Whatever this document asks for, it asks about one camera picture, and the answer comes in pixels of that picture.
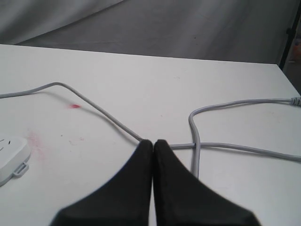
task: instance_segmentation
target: white table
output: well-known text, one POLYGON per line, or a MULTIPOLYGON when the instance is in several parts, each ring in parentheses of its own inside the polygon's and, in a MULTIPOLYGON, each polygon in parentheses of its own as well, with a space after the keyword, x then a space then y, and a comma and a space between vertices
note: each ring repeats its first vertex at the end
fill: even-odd
MULTIPOLYGON (((191 142, 189 113, 249 98, 299 96, 276 65, 0 45, 0 93, 61 81, 143 138, 191 142)), ((0 187, 0 225, 46 226, 103 185, 137 142, 68 90, 0 100, 0 132, 27 137, 30 169, 0 187), (78 104, 81 108, 70 108, 78 104)), ((260 104, 195 117, 203 142, 300 151, 301 109, 260 104)), ((191 150, 175 151, 190 168, 191 150)), ((301 165, 231 150, 203 150, 200 180, 256 214, 263 226, 301 223, 301 165)), ((153 202, 150 225, 155 225, 153 202)))

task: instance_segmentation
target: cable connector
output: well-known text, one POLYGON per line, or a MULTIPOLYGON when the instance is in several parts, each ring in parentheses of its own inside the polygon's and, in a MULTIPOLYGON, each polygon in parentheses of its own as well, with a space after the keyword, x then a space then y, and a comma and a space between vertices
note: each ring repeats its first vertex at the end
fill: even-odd
POLYGON ((291 99, 291 105, 301 107, 301 97, 293 97, 291 99))

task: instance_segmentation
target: power cord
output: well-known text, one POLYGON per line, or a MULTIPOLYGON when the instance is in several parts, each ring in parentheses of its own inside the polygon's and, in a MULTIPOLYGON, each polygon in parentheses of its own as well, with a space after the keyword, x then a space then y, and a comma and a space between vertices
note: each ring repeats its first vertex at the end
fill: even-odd
MULTIPOLYGON (((137 135, 135 132, 133 132, 131 129, 129 129, 127 126, 119 122, 116 118, 114 118, 111 114, 106 112, 104 109, 102 109, 100 106, 95 104, 93 101, 85 97, 84 95, 80 94, 77 90, 72 88, 71 86, 64 84, 62 82, 52 82, 49 84, 46 84, 44 86, 37 87, 35 89, 30 89, 27 91, 22 91, 22 92, 15 92, 15 93, 7 93, 7 94, 0 94, 0 99, 2 98, 8 98, 8 97, 18 97, 18 96, 25 96, 29 95, 38 91, 41 91, 43 89, 50 88, 52 86, 62 86, 75 95, 77 95, 79 98, 82 100, 86 101, 88 104, 93 106, 96 110, 100 111, 102 114, 104 114, 106 117, 108 117, 112 122, 114 122, 117 126, 119 126, 122 130, 124 130, 126 133, 134 137, 136 140, 141 141, 143 140, 141 136, 137 135)), ((224 144, 224 143, 201 143, 200 142, 200 137, 198 133, 198 129, 194 123, 193 117, 196 114, 199 114, 201 112, 206 112, 206 111, 211 111, 211 110, 216 110, 220 108, 226 108, 230 106, 235 106, 235 105, 249 105, 249 104, 259 104, 259 103, 286 103, 294 106, 299 106, 301 107, 301 97, 294 97, 291 99, 250 99, 250 100, 239 100, 239 101, 234 101, 230 103, 224 103, 220 105, 211 105, 211 106, 206 106, 199 108, 197 110, 194 110, 192 113, 189 115, 189 124, 191 127, 191 132, 192 132, 192 137, 193 137, 193 142, 190 144, 175 144, 175 145, 170 145, 172 149, 188 149, 188 148, 195 148, 194 155, 192 157, 192 164, 191 164, 191 172, 192 174, 198 178, 199 174, 199 161, 200 161, 200 149, 201 147, 218 147, 218 148, 230 148, 230 149, 237 149, 241 151, 246 151, 246 152, 252 152, 252 153, 258 153, 258 154, 263 154, 271 157, 276 157, 276 158, 281 158, 281 159, 286 159, 286 160, 291 160, 291 161, 301 161, 301 156, 297 155, 290 155, 290 154, 284 154, 284 153, 277 153, 277 152, 272 152, 268 150, 263 150, 263 149, 258 149, 258 148, 253 148, 253 147, 247 147, 247 146, 240 146, 240 145, 232 145, 232 144, 224 144)))
MULTIPOLYGON (((195 142, 195 149, 196 151, 193 154, 193 159, 191 163, 191 172, 193 175, 195 175, 198 178, 198 173, 199 173, 199 161, 200 161, 200 150, 201 150, 201 141, 200 141, 200 136, 198 133, 198 129, 196 124, 194 123, 193 117, 199 113, 202 112, 207 112, 211 110, 216 110, 216 109, 221 109, 221 108, 227 108, 235 105, 250 105, 250 104, 261 104, 261 103, 289 103, 294 106, 301 106, 301 97, 295 97, 291 99, 250 99, 250 100, 238 100, 234 102, 229 102, 229 103, 224 103, 224 104, 219 104, 219 105, 211 105, 211 106, 206 106, 202 107, 199 109, 194 110, 193 112, 190 113, 188 121, 191 127, 191 133, 192 133, 192 139, 193 142, 195 142)), ((261 153, 273 157, 278 157, 278 158, 283 158, 285 154, 280 154, 280 155, 275 155, 276 153, 262 150, 262 149, 256 149, 256 148, 247 148, 243 146, 238 146, 238 145, 229 145, 229 144, 221 144, 217 145, 214 143, 210 143, 211 147, 224 147, 224 148, 235 148, 238 150, 242 151, 248 151, 248 152, 255 152, 255 153, 261 153)), ((178 145, 172 145, 173 149, 177 149, 178 145)))

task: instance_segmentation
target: gray curtain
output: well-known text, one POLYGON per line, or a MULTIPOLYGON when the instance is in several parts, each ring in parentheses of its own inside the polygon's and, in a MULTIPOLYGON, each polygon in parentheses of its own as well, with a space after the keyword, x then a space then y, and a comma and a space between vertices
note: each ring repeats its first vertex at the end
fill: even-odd
POLYGON ((53 31, 122 0, 0 0, 0 43, 16 44, 53 31))
POLYGON ((125 0, 20 45, 278 63, 298 0, 125 0))

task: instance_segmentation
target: white power strip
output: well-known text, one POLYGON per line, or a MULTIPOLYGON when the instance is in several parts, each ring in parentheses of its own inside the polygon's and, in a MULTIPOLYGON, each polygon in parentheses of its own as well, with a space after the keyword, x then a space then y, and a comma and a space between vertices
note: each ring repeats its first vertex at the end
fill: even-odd
POLYGON ((0 134, 0 186, 28 170, 30 155, 26 139, 0 134))

